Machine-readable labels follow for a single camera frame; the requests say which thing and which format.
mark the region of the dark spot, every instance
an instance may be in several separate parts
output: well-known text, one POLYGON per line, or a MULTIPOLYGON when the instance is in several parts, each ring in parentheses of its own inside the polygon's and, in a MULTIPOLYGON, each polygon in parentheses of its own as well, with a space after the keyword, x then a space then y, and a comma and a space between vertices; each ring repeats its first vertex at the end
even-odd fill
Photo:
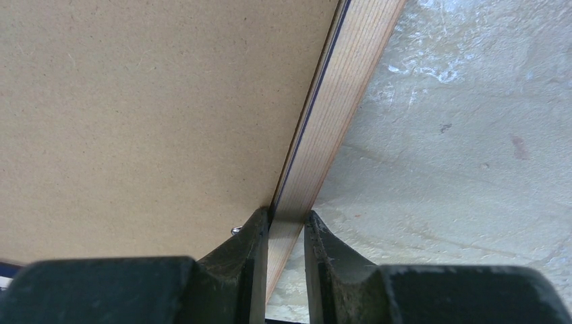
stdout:
POLYGON ((441 125, 441 129, 440 132, 441 134, 445 133, 447 130, 449 130, 449 128, 453 127, 453 125, 451 123, 449 124, 445 124, 445 125, 441 125))
POLYGON ((511 142, 515 147, 515 159, 530 160, 530 155, 528 154, 528 150, 526 149, 526 145, 524 145, 524 139, 522 137, 511 135, 511 142))

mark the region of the wooden stick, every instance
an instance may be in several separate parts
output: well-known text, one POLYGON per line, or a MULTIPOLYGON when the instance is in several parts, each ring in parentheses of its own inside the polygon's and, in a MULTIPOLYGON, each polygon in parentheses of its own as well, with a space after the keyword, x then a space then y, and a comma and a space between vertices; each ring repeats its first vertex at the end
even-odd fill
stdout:
POLYGON ((405 0, 340 0, 273 198, 266 303, 405 0))

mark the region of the brown board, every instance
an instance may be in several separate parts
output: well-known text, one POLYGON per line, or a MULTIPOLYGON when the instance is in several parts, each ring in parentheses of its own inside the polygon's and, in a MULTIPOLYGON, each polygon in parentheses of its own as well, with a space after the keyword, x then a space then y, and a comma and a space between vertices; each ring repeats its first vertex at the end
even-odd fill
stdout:
POLYGON ((9 1, 0 258, 199 258, 273 197, 336 1, 9 1))

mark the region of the metal screw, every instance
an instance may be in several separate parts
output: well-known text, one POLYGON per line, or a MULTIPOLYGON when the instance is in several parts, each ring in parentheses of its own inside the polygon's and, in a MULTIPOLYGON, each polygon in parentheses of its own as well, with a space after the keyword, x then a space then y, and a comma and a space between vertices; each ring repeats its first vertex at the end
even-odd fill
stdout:
POLYGON ((235 227, 231 230, 231 234, 236 235, 236 234, 238 234, 238 232, 240 232, 241 229, 242 229, 242 226, 235 227))

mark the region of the light wood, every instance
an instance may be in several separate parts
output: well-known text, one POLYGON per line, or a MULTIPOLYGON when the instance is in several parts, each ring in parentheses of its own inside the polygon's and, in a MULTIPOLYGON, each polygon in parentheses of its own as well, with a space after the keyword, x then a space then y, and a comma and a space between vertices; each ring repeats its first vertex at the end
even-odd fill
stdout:
POLYGON ((342 0, 306 99, 274 200, 270 298, 405 0, 342 0))
POLYGON ((0 258, 200 258, 269 205, 330 0, 0 10, 0 258))

